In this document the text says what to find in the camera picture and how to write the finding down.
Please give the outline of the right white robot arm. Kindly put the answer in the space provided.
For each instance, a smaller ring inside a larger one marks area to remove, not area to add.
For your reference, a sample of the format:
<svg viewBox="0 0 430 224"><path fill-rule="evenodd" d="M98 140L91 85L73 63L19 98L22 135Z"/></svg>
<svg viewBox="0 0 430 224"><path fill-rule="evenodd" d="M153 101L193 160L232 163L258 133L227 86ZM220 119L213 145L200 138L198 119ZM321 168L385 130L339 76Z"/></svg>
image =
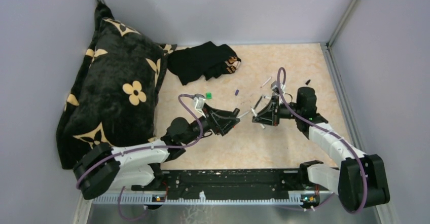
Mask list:
<svg viewBox="0 0 430 224"><path fill-rule="evenodd" d="M268 104L256 112L252 122L278 126L281 119L296 121L297 128L307 139L318 145L336 164L334 169L321 161L300 165L298 185L310 190L323 186L339 197L349 212L387 204L390 192L382 158L355 148L331 127L317 112L317 97L311 87L300 87L295 102L285 104L277 89L273 89Z"/></svg>

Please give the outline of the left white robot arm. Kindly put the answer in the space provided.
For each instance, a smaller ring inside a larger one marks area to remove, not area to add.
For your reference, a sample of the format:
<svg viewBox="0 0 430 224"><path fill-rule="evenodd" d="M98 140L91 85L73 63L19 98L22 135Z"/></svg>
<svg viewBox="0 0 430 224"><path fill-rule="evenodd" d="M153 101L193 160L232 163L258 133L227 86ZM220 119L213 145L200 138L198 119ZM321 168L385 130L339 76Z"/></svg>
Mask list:
<svg viewBox="0 0 430 224"><path fill-rule="evenodd" d="M104 142L97 145L73 168L77 189L86 200L127 186L159 189L163 182L161 163L177 159L205 133L224 136L240 122L238 108L226 111L205 104L202 112L191 123L175 118L166 134L153 142L126 147L111 147Z"/></svg>

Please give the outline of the black thin pen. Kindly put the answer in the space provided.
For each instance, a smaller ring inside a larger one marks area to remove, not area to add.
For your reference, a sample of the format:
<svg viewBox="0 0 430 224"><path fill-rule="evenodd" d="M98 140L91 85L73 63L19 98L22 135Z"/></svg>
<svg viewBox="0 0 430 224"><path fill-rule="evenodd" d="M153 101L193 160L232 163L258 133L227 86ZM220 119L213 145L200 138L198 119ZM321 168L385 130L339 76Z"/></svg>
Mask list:
<svg viewBox="0 0 430 224"><path fill-rule="evenodd" d="M258 101L256 102L256 104L254 106L252 106L251 109L256 109L257 106L260 104L260 102L262 101L263 98L264 98L264 95L260 96L260 98L258 99Z"/></svg>

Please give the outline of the black green highlighter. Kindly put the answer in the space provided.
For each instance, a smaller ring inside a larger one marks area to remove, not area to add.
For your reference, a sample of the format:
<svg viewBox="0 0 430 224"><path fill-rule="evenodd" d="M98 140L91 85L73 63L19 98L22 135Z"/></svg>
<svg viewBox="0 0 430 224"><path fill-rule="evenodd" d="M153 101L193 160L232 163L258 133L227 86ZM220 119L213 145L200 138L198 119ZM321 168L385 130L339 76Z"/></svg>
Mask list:
<svg viewBox="0 0 430 224"><path fill-rule="evenodd" d="M239 112L240 112L240 109L238 109L238 108L235 108L234 110L233 110L233 114L234 115L238 115L239 114Z"/></svg>

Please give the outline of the black folded cloth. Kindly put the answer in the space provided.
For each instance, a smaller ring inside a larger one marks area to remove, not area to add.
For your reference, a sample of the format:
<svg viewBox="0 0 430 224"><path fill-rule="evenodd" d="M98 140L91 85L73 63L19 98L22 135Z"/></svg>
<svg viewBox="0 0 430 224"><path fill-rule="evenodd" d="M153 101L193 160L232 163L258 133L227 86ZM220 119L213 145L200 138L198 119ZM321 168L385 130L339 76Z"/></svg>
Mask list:
<svg viewBox="0 0 430 224"><path fill-rule="evenodd" d="M187 85L202 76L208 81L224 74L233 74L239 69L241 62L241 58L230 46L206 42L172 52L168 56L167 68L178 76L182 85Z"/></svg>

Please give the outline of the black floral plush pillow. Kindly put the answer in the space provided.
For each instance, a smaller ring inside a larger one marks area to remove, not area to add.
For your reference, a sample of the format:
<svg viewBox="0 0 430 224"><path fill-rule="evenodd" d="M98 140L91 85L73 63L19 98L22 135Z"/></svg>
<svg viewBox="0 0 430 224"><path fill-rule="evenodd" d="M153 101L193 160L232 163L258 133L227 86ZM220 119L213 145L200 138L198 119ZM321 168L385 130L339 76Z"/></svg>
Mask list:
<svg viewBox="0 0 430 224"><path fill-rule="evenodd" d="M56 130L61 167L70 170L101 143L155 139L155 108L175 44L154 42L98 3L95 30Z"/></svg>

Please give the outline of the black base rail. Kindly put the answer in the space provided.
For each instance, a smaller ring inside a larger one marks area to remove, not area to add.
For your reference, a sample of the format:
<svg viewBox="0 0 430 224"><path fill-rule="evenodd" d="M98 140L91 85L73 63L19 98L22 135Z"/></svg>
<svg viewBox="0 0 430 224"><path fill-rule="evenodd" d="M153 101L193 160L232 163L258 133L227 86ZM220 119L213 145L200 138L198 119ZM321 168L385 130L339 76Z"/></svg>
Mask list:
<svg viewBox="0 0 430 224"><path fill-rule="evenodd" d="M164 170L148 186L131 189L154 193L154 202L318 205L330 194L321 186L302 182L298 169Z"/></svg>

